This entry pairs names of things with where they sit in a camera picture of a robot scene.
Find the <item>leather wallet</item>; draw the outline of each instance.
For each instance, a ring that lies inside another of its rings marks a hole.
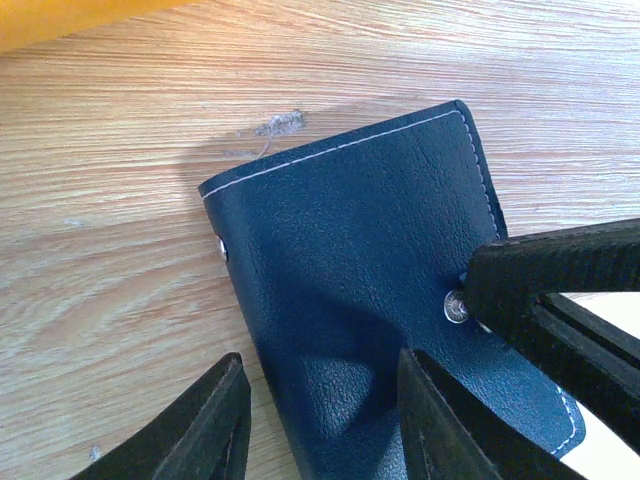
[[[475,321],[449,322],[472,252],[507,229],[460,101],[242,165],[199,191],[305,479],[406,479],[402,348],[426,351],[561,457],[576,403]]]

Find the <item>wooden surface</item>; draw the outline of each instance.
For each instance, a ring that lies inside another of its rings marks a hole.
[[[0,478],[73,474],[234,350],[247,478],[297,478],[196,193],[273,115],[306,127],[269,153],[461,98],[522,234],[640,216],[639,92],[636,0],[211,1],[0,56]]]

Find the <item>leather pouch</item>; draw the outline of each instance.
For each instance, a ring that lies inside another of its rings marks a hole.
[[[475,248],[507,236],[460,102],[284,151],[200,186],[302,477],[405,479],[401,348],[421,349],[560,457],[573,399],[505,342],[449,322]]]

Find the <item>blue leather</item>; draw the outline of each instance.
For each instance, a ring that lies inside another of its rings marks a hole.
[[[554,383],[476,322],[445,319],[473,250],[507,235],[462,102],[242,165],[200,193],[303,478],[406,478],[402,347],[558,457],[583,440]]]

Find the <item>metal snap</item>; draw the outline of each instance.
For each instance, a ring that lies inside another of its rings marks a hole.
[[[227,246],[224,244],[222,237],[218,235],[218,248],[220,250],[220,258],[225,262],[229,261],[229,252],[227,252]]]
[[[460,290],[451,290],[444,297],[444,316],[452,323],[464,323],[469,318],[469,313],[462,300]]]

